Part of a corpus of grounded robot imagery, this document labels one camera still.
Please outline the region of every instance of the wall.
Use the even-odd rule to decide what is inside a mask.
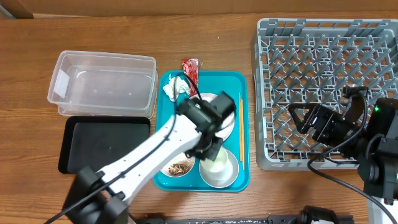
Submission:
[[[398,10],[397,0],[0,0],[35,17]]]

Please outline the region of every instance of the chopsticks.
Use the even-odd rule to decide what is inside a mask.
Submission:
[[[240,148],[240,160],[243,163],[244,170],[244,126],[243,126],[243,100],[241,93],[239,93],[239,148]]]

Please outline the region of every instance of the blue tray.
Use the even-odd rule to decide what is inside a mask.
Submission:
[[[159,130],[174,114],[174,104],[169,100],[169,97],[163,91],[163,86],[168,84],[169,75],[171,77],[182,73],[182,70],[171,70],[166,72],[159,80],[159,97],[157,103],[156,127]],[[232,71],[199,71],[199,91],[201,93],[218,94],[225,91],[231,96],[238,108],[239,93],[243,99],[243,114],[244,114],[244,160],[245,167],[243,170],[242,162],[239,161],[239,119],[235,117],[235,126],[230,137],[223,143],[223,146],[230,150],[239,161],[239,175],[235,182],[229,187],[223,189],[216,189],[210,187],[203,181],[199,174],[199,160],[195,162],[192,170],[182,177],[167,177],[159,172],[154,177],[155,185],[162,190],[179,190],[179,191],[207,191],[207,192],[239,192],[244,190],[250,182],[250,148],[249,148],[249,123],[248,123],[248,84],[245,77],[239,72]],[[178,96],[177,103],[183,99],[188,98],[188,95],[183,93]]]

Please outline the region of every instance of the gray dish rack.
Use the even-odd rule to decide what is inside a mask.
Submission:
[[[398,20],[261,19],[252,40],[258,166],[308,170],[308,160],[326,147],[312,139],[311,131],[297,132],[289,103],[322,103],[342,113],[342,86],[366,85],[370,115],[379,97],[398,98],[397,34]],[[328,157],[344,159],[338,152]],[[357,168],[330,161],[313,166]]]

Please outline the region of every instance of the white tissue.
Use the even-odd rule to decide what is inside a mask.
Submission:
[[[175,89],[176,89],[176,96],[175,98],[178,98],[178,95],[180,93],[187,93],[188,95],[191,93],[191,89],[184,80],[182,80],[180,77],[171,77],[169,76],[169,84],[163,86],[163,90],[166,93],[166,95],[170,98],[172,102],[174,102],[174,91],[173,91],[173,86],[174,86],[174,81],[177,83],[175,84]]]

